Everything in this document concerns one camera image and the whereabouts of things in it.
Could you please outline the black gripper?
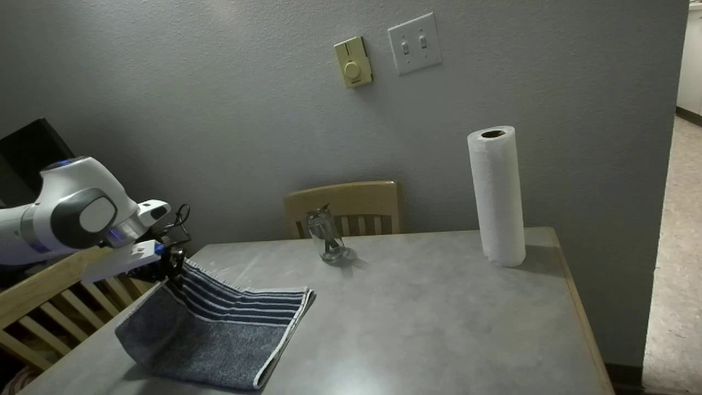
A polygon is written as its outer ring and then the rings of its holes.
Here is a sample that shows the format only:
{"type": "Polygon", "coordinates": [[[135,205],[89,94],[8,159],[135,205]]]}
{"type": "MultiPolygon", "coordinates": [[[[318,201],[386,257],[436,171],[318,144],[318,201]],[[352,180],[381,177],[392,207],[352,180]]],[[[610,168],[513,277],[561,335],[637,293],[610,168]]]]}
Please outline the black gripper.
{"type": "Polygon", "coordinates": [[[154,228],[151,237],[156,240],[156,253],[159,261],[156,269],[159,272],[173,272],[173,283],[182,285],[183,270],[183,247],[189,245],[189,228],[182,222],[171,222],[161,228],[154,228]]]}

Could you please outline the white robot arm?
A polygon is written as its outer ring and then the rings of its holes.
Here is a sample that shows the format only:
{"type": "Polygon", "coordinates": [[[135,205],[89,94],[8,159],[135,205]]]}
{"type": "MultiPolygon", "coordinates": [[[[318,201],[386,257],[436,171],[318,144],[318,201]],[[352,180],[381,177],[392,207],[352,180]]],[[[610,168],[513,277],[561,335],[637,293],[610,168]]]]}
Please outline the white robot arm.
{"type": "Polygon", "coordinates": [[[178,231],[191,240],[183,228],[185,205],[165,225],[169,203],[132,201],[117,178],[92,156],[52,163],[40,177],[42,189],[32,203],[0,212],[3,287],[19,283],[42,264],[108,247],[110,253],[80,274],[83,283],[93,283],[159,261],[178,231]]]}

